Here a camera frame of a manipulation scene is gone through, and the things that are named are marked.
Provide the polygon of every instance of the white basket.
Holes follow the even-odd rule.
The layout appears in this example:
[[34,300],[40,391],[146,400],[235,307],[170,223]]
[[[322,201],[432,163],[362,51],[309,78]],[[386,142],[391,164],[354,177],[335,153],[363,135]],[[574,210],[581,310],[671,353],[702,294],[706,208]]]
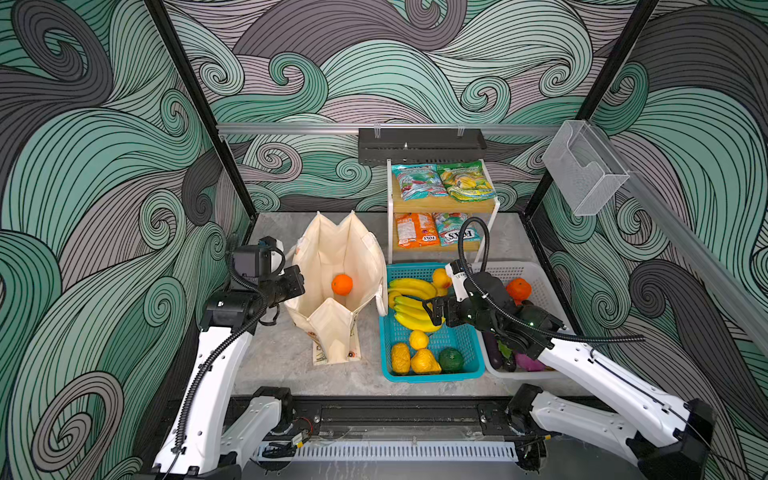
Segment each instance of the white basket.
[[[473,263],[472,271],[477,272],[479,270],[480,263]],[[528,299],[532,301],[534,305],[547,310],[549,313],[562,320],[568,328],[568,330],[566,330],[567,333],[573,331],[571,323],[568,322],[565,311],[563,311],[563,307],[558,300],[558,296],[554,294],[554,289],[549,283],[546,273],[544,273],[538,264],[517,261],[488,262],[485,271],[499,278],[505,285],[516,278],[522,278],[530,283],[533,291]],[[483,361],[485,361],[485,369],[493,376],[502,379],[521,381],[566,378],[565,375],[560,372],[499,372],[491,366],[491,361],[488,360],[488,351],[485,349],[482,333],[477,332],[477,334],[480,342],[480,350],[482,351],[482,358]]]

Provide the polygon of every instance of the plastic basket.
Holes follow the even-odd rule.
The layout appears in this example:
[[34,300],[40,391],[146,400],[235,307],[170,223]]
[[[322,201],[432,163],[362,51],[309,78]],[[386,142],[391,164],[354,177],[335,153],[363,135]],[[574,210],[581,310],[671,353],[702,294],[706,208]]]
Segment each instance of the plastic basket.
[[[478,270],[480,270],[480,263],[473,263],[472,271],[477,272]],[[568,328],[565,333],[572,332],[571,323],[568,321],[565,311],[563,311],[560,300],[558,300],[558,296],[554,293],[554,289],[549,283],[546,273],[544,273],[538,264],[516,261],[488,262],[485,271],[499,278],[505,285],[516,278],[522,278],[530,283],[532,292],[528,299],[532,301],[534,305],[540,306],[562,320]],[[485,368],[491,375],[503,379],[522,380],[526,382],[531,380],[566,378],[565,375],[560,372],[526,372],[520,369],[518,369],[517,372],[498,371],[491,366],[491,361],[488,360],[488,352],[485,350],[485,342],[482,340],[482,334],[477,330],[475,332],[480,345],[482,358],[485,362]]]
[[[397,278],[418,278],[432,282],[432,272],[445,266],[444,263],[398,263],[387,265],[387,283]],[[461,325],[455,328],[443,326],[429,337],[429,350],[438,358],[440,352],[452,346],[464,356],[464,371],[460,373],[440,373],[438,375],[396,375],[392,372],[392,345],[408,344],[411,330],[406,329],[395,320],[395,310],[389,309],[387,316],[379,317],[379,333],[382,343],[382,372],[390,382],[456,382],[459,380],[476,379],[482,376],[485,365],[481,358],[480,343],[471,325]]]

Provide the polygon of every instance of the blue snack bag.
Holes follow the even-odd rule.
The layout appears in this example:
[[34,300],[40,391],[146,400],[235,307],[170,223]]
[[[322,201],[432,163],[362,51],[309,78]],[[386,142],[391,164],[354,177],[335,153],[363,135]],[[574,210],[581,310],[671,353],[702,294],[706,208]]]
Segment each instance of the blue snack bag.
[[[467,214],[433,214],[437,235],[440,237],[440,245],[443,247],[458,242],[458,232],[462,229],[462,224],[469,218]],[[469,225],[464,230],[465,242],[479,242],[480,235],[478,231]]]

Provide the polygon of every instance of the gray floor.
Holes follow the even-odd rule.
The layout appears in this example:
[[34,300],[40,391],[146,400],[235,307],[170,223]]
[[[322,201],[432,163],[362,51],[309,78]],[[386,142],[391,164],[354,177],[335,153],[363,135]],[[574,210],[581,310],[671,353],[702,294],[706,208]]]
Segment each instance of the gray floor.
[[[251,237],[252,242],[270,235],[282,240],[289,249],[309,225],[315,214],[261,214]],[[346,214],[326,214],[339,222]],[[358,214],[386,251],[386,214]],[[490,260],[537,261],[517,214],[499,214],[491,231]],[[454,260],[438,253],[404,252],[398,261]],[[234,393],[247,395],[259,386],[284,386],[294,395],[460,395],[506,396],[514,394],[520,382],[501,380],[489,373],[463,382],[393,383],[381,370],[379,314],[369,304],[358,317],[362,360],[339,365],[312,366],[312,342],[304,331],[293,325],[287,313],[281,313],[275,326],[257,329],[257,334],[235,379]],[[570,379],[531,382],[555,395],[588,395]]]

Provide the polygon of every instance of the candy bag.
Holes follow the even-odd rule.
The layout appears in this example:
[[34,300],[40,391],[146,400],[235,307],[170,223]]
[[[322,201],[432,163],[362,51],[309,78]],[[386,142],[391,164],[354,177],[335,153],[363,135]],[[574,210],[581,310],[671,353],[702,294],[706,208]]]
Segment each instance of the candy bag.
[[402,248],[439,245],[435,222],[430,214],[402,214],[396,217],[397,244]]
[[[435,214],[434,218],[440,244],[445,247],[458,242],[458,231],[462,229],[462,224],[469,218],[469,215]],[[464,230],[464,241],[465,243],[480,241],[480,235],[472,225],[467,226],[467,230]]]
[[437,171],[440,174],[440,181],[456,200],[480,201],[496,196],[496,192],[483,174],[480,162],[439,165]]
[[394,165],[392,173],[400,183],[403,200],[433,197],[447,197],[448,192],[442,186],[434,164]]

